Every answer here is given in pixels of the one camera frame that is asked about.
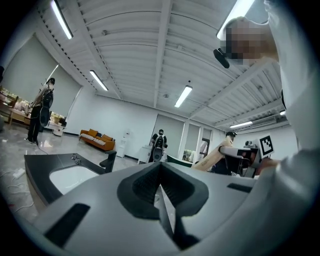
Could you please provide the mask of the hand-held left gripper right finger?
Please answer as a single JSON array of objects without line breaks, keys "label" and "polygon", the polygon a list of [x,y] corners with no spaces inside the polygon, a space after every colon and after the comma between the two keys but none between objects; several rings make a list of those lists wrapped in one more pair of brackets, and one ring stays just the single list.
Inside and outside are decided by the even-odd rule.
[{"label": "hand-held left gripper right finger", "polygon": [[254,181],[161,164],[161,186],[175,210],[170,253],[255,253],[255,234],[244,211]]}]

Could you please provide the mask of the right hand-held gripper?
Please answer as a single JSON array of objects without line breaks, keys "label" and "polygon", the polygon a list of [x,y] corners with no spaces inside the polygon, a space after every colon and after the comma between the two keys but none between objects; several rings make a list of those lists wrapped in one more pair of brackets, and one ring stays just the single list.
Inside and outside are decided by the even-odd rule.
[{"label": "right hand-held gripper", "polygon": [[218,151],[224,155],[229,171],[241,177],[254,178],[263,159],[270,158],[274,146],[269,134],[254,140],[247,140],[243,147],[220,146]]}]

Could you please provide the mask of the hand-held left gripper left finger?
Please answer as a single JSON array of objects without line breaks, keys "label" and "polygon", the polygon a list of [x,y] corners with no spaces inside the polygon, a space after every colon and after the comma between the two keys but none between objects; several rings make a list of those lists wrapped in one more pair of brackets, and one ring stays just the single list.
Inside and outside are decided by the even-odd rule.
[{"label": "hand-held left gripper left finger", "polygon": [[139,219],[120,203],[120,182],[145,164],[93,177],[50,204],[34,222],[45,235],[76,204],[89,209],[62,249],[76,256],[173,256],[178,247],[158,220]]}]

